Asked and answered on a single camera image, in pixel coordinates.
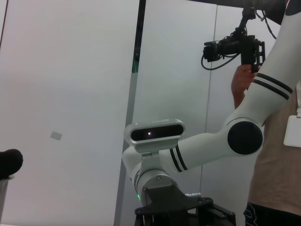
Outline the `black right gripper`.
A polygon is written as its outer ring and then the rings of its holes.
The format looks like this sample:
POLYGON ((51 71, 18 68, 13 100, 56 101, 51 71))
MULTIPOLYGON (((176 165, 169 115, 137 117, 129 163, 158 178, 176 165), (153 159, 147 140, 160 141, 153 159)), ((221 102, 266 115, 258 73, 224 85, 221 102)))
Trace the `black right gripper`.
POLYGON ((198 205, 193 207, 195 213, 188 208, 166 213, 152 213, 149 208, 135 210, 135 226, 234 226, 234 212, 214 204, 211 198, 197 198, 198 205))

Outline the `person's hand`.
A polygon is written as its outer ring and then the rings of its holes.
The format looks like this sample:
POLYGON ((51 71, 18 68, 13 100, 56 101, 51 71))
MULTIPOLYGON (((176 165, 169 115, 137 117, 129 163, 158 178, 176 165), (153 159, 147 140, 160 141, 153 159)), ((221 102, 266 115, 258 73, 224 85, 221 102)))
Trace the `person's hand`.
POLYGON ((231 83, 232 92, 244 92, 246 89, 248 89, 256 75, 257 73, 252 72, 252 65, 238 66, 231 83))

